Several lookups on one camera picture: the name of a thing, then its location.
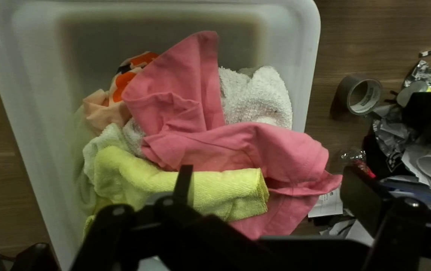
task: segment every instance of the white towel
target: white towel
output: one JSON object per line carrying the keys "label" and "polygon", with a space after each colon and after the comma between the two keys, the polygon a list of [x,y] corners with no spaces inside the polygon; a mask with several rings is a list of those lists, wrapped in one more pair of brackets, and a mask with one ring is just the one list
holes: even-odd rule
{"label": "white towel", "polygon": [[275,67],[263,66],[252,78],[226,67],[219,75],[228,123],[263,122],[291,129],[290,93]]}
{"label": "white towel", "polygon": [[92,138],[85,147],[83,147],[83,173],[94,179],[95,176],[95,156],[100,150],[103,150],[107,146],[119,146],[121,149],[130,150],[127,146],[127,141],[122,135],[121,128],[116,123],[110,123],[106,126],[106,129],[95,138]]}
{"label": "white towel", "polygon": [[133,117],[125,123],[122,132],[131,152],[140,158],[145,158],[142,153],[144,131]]}

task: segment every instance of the towel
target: towel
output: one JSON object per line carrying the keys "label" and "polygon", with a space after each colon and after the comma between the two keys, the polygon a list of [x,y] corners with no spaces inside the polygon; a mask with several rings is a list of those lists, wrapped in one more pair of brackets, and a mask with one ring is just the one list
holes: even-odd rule
{"label": "towel", "polygon": [[98,152],[101,152],[104,147],[109,146],[118,146],[121,149],[128,150],[128,146],[125,143],[125,138],[122,135],[121,128],[116,123],[110,123],[106,126],[106,129],[95,138],[92,138],[85,147],[83,147],[83,173],[92,180],[95,177],[95,156]]}
{"label": "towel", "polygon": [[263,122],[293,128],[290,93],[273,66],[260,67],[252,78],[225,67],[219,75],[228,123]]}
{"label": "towel", "polygon": [[[109,146],[95,158],[92,183],[100,197],[139,210],[172,194],[177,177],[178,171],[163,171],[118,146]],[[226,221],[267,210],[269,189],[260,168],[195,171],[189,194],[196,210]]]}
{"label": "towel", "polygon": [[216,31],[198,31],[154,58],[130,81],[122,99],[147,134],[184,132],[225,125],[220,104]]}
{"label": "towel", "polygon": [[134,122],[134,119],[130,119],[127,125],[122,129],[124,137],[131,149],[131,152],[137,156],[145,158],[142,153],[142,141],[144,141],[144,131],[140,126]]}
{"label": "towel", "polygon": [[235,227],[254,239],[290,235],[318,195],[339,186],[341,176],[326,171],[329,152],[306,134],[267,123],[225,125],[217,40],[214,31],[183,39],[147,66],[122,99],[147,134],[144,153],[166,170],[261,167],[270,209]]}

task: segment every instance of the wooden wall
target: wooden wall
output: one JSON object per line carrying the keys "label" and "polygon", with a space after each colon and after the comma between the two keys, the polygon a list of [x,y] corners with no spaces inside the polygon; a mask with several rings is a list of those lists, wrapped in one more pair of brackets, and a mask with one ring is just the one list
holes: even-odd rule
{"label": "wooden wall", "polygon": [[[317,0],[323,34],[308,132],[332,152],[359,146],[367,120],[333,122],[329,108],[339,80],[364,73],[397,89],[431,48],[431,0]],[[0,251],[15,254],[47,241],[23,161],[0,102]]]}

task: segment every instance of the orange cloth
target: orange cloth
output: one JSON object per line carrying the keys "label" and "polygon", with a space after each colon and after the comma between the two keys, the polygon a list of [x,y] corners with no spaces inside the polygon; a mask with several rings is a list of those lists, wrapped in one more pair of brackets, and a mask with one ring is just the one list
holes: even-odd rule
{"label": "orange cloth", "polygon": [[109,102],[107,92],[101,89],[83,99],[83,114],[97,135],[110,123],[124,128],[131,117],[125,102]]}
{"label": "orange cloth", "polygon": [[83,99],[85,119],[97,135],[110,123],[116,123],[119,128],[125,126],[131,114],[122,101],[122,93],[127,84],[156,57],[156,52],[147,51],[127,58],[121,66],[127,66],[130,70],[118,72],[109,92],[100,89]]}
{"label": "orange cloth", "polygon": [[128,72],[119,72],[115,75],[112,87],[110,87],[110,99],[115,102],[122,101],[122,93],[127,87],[127,84],[147,66],[150,64],[154,58],[157,57],[156,52],[153,51],[145,51],[139,55],[127,58],[121,66],[128,64],[130,70]]}

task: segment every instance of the plastic container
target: plastic container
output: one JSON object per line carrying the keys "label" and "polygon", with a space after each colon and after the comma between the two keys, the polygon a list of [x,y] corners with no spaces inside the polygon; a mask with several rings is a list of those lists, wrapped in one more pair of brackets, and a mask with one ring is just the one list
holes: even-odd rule
{"label": "plastic container", "polygon": [[312,0],[0,0],[0,95],[62,268],[85,223],[71,117],[121,60],[217,30],[220,64],[276,66],[303,131],[320,24]]}

